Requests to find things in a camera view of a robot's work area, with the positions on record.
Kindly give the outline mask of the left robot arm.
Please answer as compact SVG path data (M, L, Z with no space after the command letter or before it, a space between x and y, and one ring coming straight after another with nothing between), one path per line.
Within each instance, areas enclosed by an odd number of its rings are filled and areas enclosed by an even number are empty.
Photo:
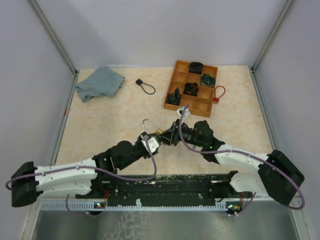
M5 184L11 192L14 208L33 204L39 196L64 197L68 194L97 199L104 186L98 183L104 174L121 179L117 170L123 170L140 158L152 158L160 143L154 136L141 135L135 144L120 141L117 145L92 158L58 166L35 166L23 163Z

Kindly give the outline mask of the brass padlock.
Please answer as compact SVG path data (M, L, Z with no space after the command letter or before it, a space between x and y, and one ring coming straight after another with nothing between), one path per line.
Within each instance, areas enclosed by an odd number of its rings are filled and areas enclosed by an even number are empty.
M159 136L163 133L163 130L161 130L150 119L147 118L142 120L141 126L145 130L145 132L150 135L153 134L155 136Z

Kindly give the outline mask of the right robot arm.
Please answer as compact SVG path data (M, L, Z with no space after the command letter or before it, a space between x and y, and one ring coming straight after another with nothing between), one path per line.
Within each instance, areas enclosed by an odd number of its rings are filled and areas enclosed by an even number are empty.
M232 147L214 137L205 120L193 127L176 120L157 139L168 146L182 142L188 149L200 147L198 153L208 162L238 168L223 185L223 192L229 198L235 198L240 192L252 192L268 195L289 206L296 195L303 195L300 187L305 177L282 151L254 153Z

